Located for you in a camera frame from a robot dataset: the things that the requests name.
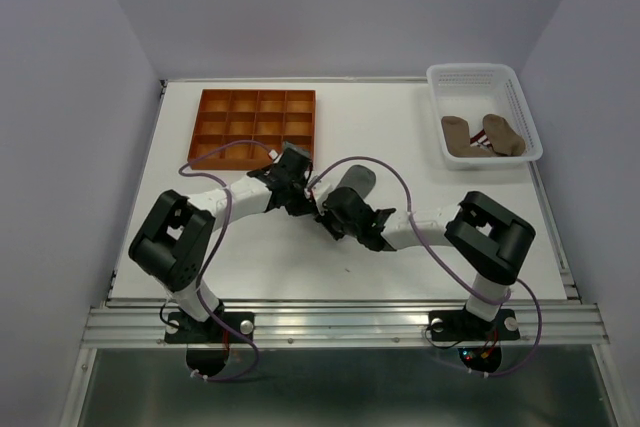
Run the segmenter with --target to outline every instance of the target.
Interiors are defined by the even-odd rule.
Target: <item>glass panel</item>
[[[526,350],[504,350],[503,365]],[[248,361],[251,351],[241,352]],[[262,352],[247,380],[205,384],[189,377],[184,351],[104,350],[80,425],[615,425],[589,346],[543,347],[521,372],[489,380],[448,369],[431,355],[399,349]],[[455,361],[457,353],[441,355]]]

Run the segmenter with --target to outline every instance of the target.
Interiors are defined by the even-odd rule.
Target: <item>cable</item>
[[[511,296],[511,292],[510,291],[507,291],[507,295],[504,298],[499,299],[499,300],[489,299],[488,297],[485,297],[484,295],[480,294],[479,292],[476,292],[471,286],[469,286],[464,280],[462,280],[462,278],[460,278],[451,269],[451,267],[449,267],[440,258],[440,256],[433,250],[433,248],[431,248],[431,246],[429,245],[428,240],[422,235],[422,233],[418,229],[418,226],[416,225],[416,222],[415,222],[415,220],[413,218],[413,203],[412,203],[412,200],[411,200],[411,192],[409,191],[409,186],[407,185],[405,180],[402,178],[402,176],[398,173],[398,171],[395,170],[393,167],[391,167],[386,162],[383,162],[382,160],[375,159],[373,157],[366,157],[366,156],[361,156],[361,155],[345,157],[344,159],[338,160],[337,162],[334,162],[333,164],[331,164],[322,173],[320,173],[315,179],[313,179],[309,183],[309,185],[307,186],[307,190],[311,191],[311,189],[313,188],[313,186],[315,184],[317,184],[325,175],[327,175],[329,172],[331,172],[333,169],[335,169],[338,165],[344,164],[345,162],[351,162],[351,161],[354,161],[354,160],[364,160],[364,161],[367,161],[367,162],[373,162],[374,164],[381,165],[382,167],[387,169],[389,172],[391,172],[395,176],[396,179],[398,179],[398,182],[400,182],[400,185],[402,186],[402,189],[404,190],[404,193],[405,193],[405,196],[406,196],[406,199],[407,199],[407,212],[408,212],[408,215],[409,215],[409,223],[411,224],[411,228],[413,229],[414,233],[416,234],[416,237],[418,238],[418,241],[427,250],[427,252],[431,255],[433,260],[435,260],[436,263],[440,267],[442,267],[444,269],[444,271],[453,278],[453,280],[455,280],[463,289],[465,289],[471,295],[477,297],[478,299],[480,299],[483,302],[486,302],[487,304],[502,305],[504,302],[509,300],[509,298]],[[520,285],[522,285],[525,288],[525,290],[531,296],[531,300],[533,300],[533,303],[534,303],[534,305],[536,307],[536,313],[538,314],[538,329],[537,329],[537,333],[536,333],[536,339],[533,342],[533,346],[531,347],[531,350],[527,353],[527,355],[525,356],[525,358],[521,362],[519,362],[515,366],[513,366],[513,367],[511,367],[511,368],[509,368],[507,370],[504,370],[502,372],[496,372],[496,373],[493,373],[493,374],[487,374],[486,372],[484,372],[484,373],[482,373],[483,376],[505,377],[507,375],[510,375],[510,374],[520,370],[522,367],[524,367],[533,358],[534,354],[538,350],[538,346],[540,345],[540,338],[542,337],[542,308],[540,307],[540,302],[538,302],[538,298],[533,293],[533,290],[531,290],[531,288],[523,280],[516,279],[516,282],[518,282]],[[462,368],[462,367],[460,367],[458,365],[451,364],[449,362],[444,362],[444,361],[442,361],[440,359],[436,359],[435,357],[434,357],[434,360],[437,360],[438,362],[440,362],[442,364],[448,365],[449,367],[452,367],[452,368],[455,368],[455,369],[462,369],[462,370],[467,371],[467,369],[465,369],[465,368]]]
[[[413,232],[416,234],[416,237],[418,238],[418,241],[427,250],[427,252],[429,252],[429,255],[431,255],[433,260],[435,260],[436,263],[440,267],[442,267],[444,269],[444,271],[447,274],[449,274],[449,276],[451,276],[453,278],[453,280],[455,280],[464,290],[469,292],[474,297],[477,297],[481,301],[483,301],[483,302],[485,302],[487,304],[490,304],[490,305],[502,305],[504,302],[509,300],[509,297],[511,296],[509,291],[507,291],[507,295],[502,299],[494,300],[494,299],[490,299],[488,297],[485,297],[481,293],[479,293],[476,290],[474,290],[473,287],[471,287],[469,284],[467,284],[464,280],[462,280],[462,278],[460,276],[458,276],[458,274],[456,274],[451,269],[451,267],[449,267],[446,264],[446,262],[440,258],[440,256],[436,253],[436,251],[433,250],[431,245],[429,245],[429,241],[425,238],[424,235],[422,235],[422,233],[420,232],[420,229],[418,229],[418,226],[416,225],[416,221],[413,218],[413,202],[411,200],[411,192],[409,191],[409,186],[407,185],[405,180],[402,178],[402,176],[398,173],[398,171],[396,169],[394,169],[393,167],[391,167],[386,162],[383,162],[382,160],[374,159],[373,157],[365,157],[365,156],[362,156],[362,155],[355,155],[355,156],[352,156],[352,157],[345,157],[344,159],[338,160],[337,162],[334,162],[333,164],[331,164],[321,174],[319,174],[315,179],[313,179],[309,183],[309,185],[307,186],[307,190],[311,191],[311,189],[313,188],[314,185],[316,185],[325,175],[327,175],[329,172],[331,172],[333,169],[335,169],[340,164],[344,164],[345,162],[351,162],[351,161],[354,161],[354,160],[364,160],[364,161],[367,161],[367,162],[373,162],[374,164],[381,165],[382,167],[387,169],[389,172],[391,172],[395,176],[396,179],[398,179],[398,182],[400,182],[400,185],[402,185],[402,189],[404,190],[404,194],[405,194],[405,196],[407,198],[407,213],[409,214],[409,223],[411,224],[411,228],[413,229]]]
[[[218,235],[218,238],[216,239],[216,243],[213,245],[213,248],[211,249],[211,252],[209,253],[209,256],[206,258],[206,260],[204,261],[204,263],[202,264],[202,269],[200,269],[200,273],[198,274],[198,276],[196,277],[196,295],[198,297],[198,300],[200,301],[200,304],[202,305],[202,308],[207,312],[207,314],[209,314],[209,316],[213,319],[213,321],[218,324],[220,327],[222,327],[224,330],[226,330],[227,332],[229,332],[230,334],[232,334],[234,337],[242,340],[243,342],[249,344],[249,346],[253,349],[253,352],[255,353],[255,358],[253,359],[253,362],[251,363],[251,365],[249,367],[247,367],[246,369],[244,369],[243,371],[237,373],[237,374],[233,374],[233,375],[229,375],[227,377],[208,377],[205,375],[201,375],[199,374],[197,371],[192,371],[191,375],[198,377],[206,382],[228,382],[230,380],[236,380],[239,379],[240,377],[248,374],[249,372],[251,372],[253,369],[256,368],[256,366],[258,365],[258,363],[260,362],[260,350],[258,349],[258,346],[255,344],[255,342],[253,342],[253,340],[251,340],[250,338],[246,337],[245,335],[241,334],[240,332],[238,332],[237,330],[233,329],[232,327],[230,327],[227,323],[225,323],[220,317],[218,317],[212,310],[211,308],[207,305],[207,302],[204,300],[204,297],[202,296],[202,293],[200,292],[200,286],[202,285],[202,279],[204,278],[204,274],[207,271],[207,269],[209,268],[209,264],[211,263],[211,260],[213,259],[213,256],[216,255],[216,252],[218,251],[218,249],[220,248],[220,244],[222,244],[222,240],[224,239],[225,234],[227,233],[227,228],[229,227],[229,224],[231,223],[231,208],[232,208],[232,202],[233,202],[233,198],[231,197],[231,192],[229,192],[229,189],[227,188],[227,184],[224,180],[222,180],[221,178],[208,173],[208,172],[185,172],[185,170],[188,167],[193,167],[195,164],[197,164],[198,162],[200,162],[201,160],[206,159],[207,157],[217,154],[218,152],[221,152],[225,149],[228,149],[229,147],[232,147],[234,145],[240,145],[240,144],[253,144],[253,145],[257,145],[258,147],[261,147],[263,149],[265,149],[267,152],[271,152],[271,149],[269,147],[267,147],[265,144],[263,144],[262,142],[258,142],[256,140],[236,140],[234,142],[230,142],[226,145],[223,145],[222,147],[218,147],[217,149],[212,150],[211,152],[206,153],[205,155],[198,157],[197,159],[194,159],[190,162],[187,162],[186,164],[184,164],[182,167],[180,167],[178,169],[178,174],[180,174],[183,177],[205,177],[207,179],[211,179],[214,182],[218,183],[225,192],[225,195],[227,197],[227,208],[225,209],[224,212],[224,218],[222,220],[222,226],[220,227],[220,234]]]
[[[433,343],[433,341],[432,341],[432,340],[429,338],[429,336],[427,335],[427,332],[426,332],[427,330],[429,330],[429,329],[426,329],[426,330],[425,330],[425,333],[424,333],[424,336],[423,336],[423,337],[425,338],[425,340],[426,340],[427,342],[429,342],[429,343],[431,344],[431,346],[432,346],[432,347],[435,347],[436,349],[440,349],[440,350],[449,350],[449,349],[452,349],[453,347],[455,347],[456,345],[459,345],[459,344],[461,344],[461,343],[462,343],[462,341],[461,341],[461,340],[459,340],[459,341],[457,341],[457,342],[454,342],[454,343],[453,343],[453,344],[451,344],[451,345],[447,345],[447,346],[444,346],[444,347],[443,347],[442,345],[436,345],[436,344],[434,344],[434,343]]]
[[[164,313],[164,309],[167,307],[167,304],[169,303],[169,299],[164,301],[164,304],[162,304],[162,307],[160,307],[160,310],[158,311],[158,315],[160,316],[160,320],[162,321],[162,323],[164,325],[167,325],[169,327],[172,327],[176,330],[183,330],[182,327],[179,324],[172,324],[170,321],[165,320],[164,315],[162,315]]]
[[[227,356],[229,355],[229,350],[231,350],[231,348],[229,347],[229,331],[225,330],[222,333],[222,345],[224,345],[224,350],[227,352]]]
[[[498,331],[495,330],[493,335],[493,344],[491,345],[491,348],[487,352],[482,353],[482,356],[484,356],[484,358],[489,357],[491,355],[491,352],[495,350],[497,343],[498,343]]]
[[[498,331],[495,329],[495,327],[494,327],[493,331],[489,332],[489,335],[491,335],[491,334],[493,334],[493,340],[495,340],[497,342]],[[475,353],[479,354],[481,352],[484,352],[484,349],[487,348],[487,345],[489,345],[489,342],[491,342],[491,337],[487,337],[487,341],[484,343],[484,345],[482,347],[480,347],[479,349],[476,349]]]

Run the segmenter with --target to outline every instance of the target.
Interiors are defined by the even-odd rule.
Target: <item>screw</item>
[[[248,335],[253,332],[253,323],[250,320],[243,320],[240,323],[240,332],[244,335]]]
[[[507,317],[504,319],[504,326],[510,332],[515,332],[518,330],[518,321],[514,317]]]
[[[444,331],[444,323],[442,322],[442,319],[435,318],[431,320],[431,330],[437,333]]]

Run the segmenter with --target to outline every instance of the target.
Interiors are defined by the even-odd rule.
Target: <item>bolt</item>
[[[253,323],[250,320],[243,320],[240,323],[240,332],[242,332],[244,335],[249,335],[251,332],[253,332]]]
[[[518,321],[514,317],[507,317],[504,319],[504,326],[509,332],[515,332],[518,330]]]
[[[171,325],[167,325],[164,330],[167,334],[173,335],[176,332],[178,332],[178,328],[174,327],[174,325],[177,325],[178,327],[180,327],[180,322],[178,322],[177,320],[174,320],[173,322],[169,322]]]
[[[433,319],[431,321],[431,330],[437,333],[444,331],[444,323],[442,322],[442,319]]]

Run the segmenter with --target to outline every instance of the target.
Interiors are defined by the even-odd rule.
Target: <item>white wall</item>
[[[0,0],[0,423],[57,425],[159,84],[116,0]]]
[[[563,0],[521,80],[571,270],[640,404],[640,0]]]
[[[519,70],[560,0],[119,0],[163,78]]]

